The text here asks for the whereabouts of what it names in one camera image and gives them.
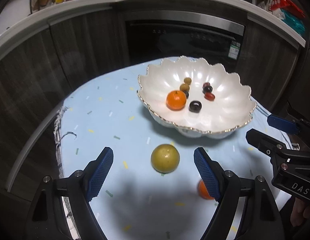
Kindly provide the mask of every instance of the small brown fruit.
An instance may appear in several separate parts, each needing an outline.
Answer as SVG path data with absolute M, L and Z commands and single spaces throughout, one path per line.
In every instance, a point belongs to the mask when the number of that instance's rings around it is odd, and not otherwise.
M 190 90 L 190 86 L 188 84 L 181 84 L 181 86 L 179 87 L 180 91 L 189 91 Z
M 187 85 L 190 85 L 192 82 L 192 79 L 191 78 L 184 78 L 184 83 L 187 84 Z

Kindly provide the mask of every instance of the sticker label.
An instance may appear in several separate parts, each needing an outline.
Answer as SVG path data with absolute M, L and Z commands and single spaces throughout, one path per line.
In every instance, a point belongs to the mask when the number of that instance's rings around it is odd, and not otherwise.
M 240 43 L 232 41 L 230 46 L 230 51 L 228 52 L 228 57 L 232 59 L 237 59 L 239 53 Z

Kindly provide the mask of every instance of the blue gripper pad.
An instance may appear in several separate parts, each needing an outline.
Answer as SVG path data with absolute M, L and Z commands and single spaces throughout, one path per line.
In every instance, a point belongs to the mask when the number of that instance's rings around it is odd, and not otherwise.
M 273 114 L 267 117 L 267 123 L 269 126 L 274 127 L 278 130 L 281 130 L 285 133 L 289 133 L 289 134 L 299 133 L 299 128 L 294 122 L 280 118 Z
M 216 176 L 214 175 L 212 169 L 203 157 L 203 154 L 199 148 L 194 151 L 194 163 L 198 169 L 200 176 L 202 177 L 202 180 L 209 192 L 209 195 L 218 200 L 221 196 L 221 193 L 219 192 L 218 180 L 216 179 Z
M 113 150 L 109 147 L 105 147 L 101 154 L 103 154 L 104 151 L 106 151 L 106 153 L 104 153 L 105 154 L 104 157 L 98 164 L 93 175 L 88 180 L 88 188 L 86 195 L 86 199 L 88 202 L 91 201 L 92 198 L 98 196 L 98 193 L 106 179 L 110 167 L 113 164 L 114 160 Z

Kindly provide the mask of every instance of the oven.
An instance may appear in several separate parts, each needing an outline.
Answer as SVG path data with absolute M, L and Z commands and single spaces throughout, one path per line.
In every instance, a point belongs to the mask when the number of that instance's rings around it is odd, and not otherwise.
M 200 13 L 143 11 L 124 15 L 130 64 L 163 57 L 205 58 L 234 72 L 245 27 Z

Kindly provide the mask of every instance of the dark red fruit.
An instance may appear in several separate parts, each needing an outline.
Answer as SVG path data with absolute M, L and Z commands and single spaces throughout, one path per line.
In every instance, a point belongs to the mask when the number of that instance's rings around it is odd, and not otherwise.
M 210 93 L 210 92 L 207 92 L 207 93 L 205 93 L 205 99 L 207 99 L 209 101 L 214 101 L 215 95 Z
M 203 88 L 204 88 L 204 87 L 207 87 L 207 86 L 210 86 L 210 85 L 211 85 L 211 84 L 210 84 L 209 82 L 206 82 L 206 83 L 203 84 Z
M 186 99 L 190 96 L 190 94 L 187 91 L 183 91 L 184 94 L 186 95 Z
M 199 113 L 200 109 L 202 109 L 202 103 L 199 101 L 191 101 L 189 109 L 193 113 Z
M 207 92 L 211 93 L 211 92 L 213 92 L 213 88 L 211 86 L 203 87 L 203 92 L 204 92 L 204 94 Z

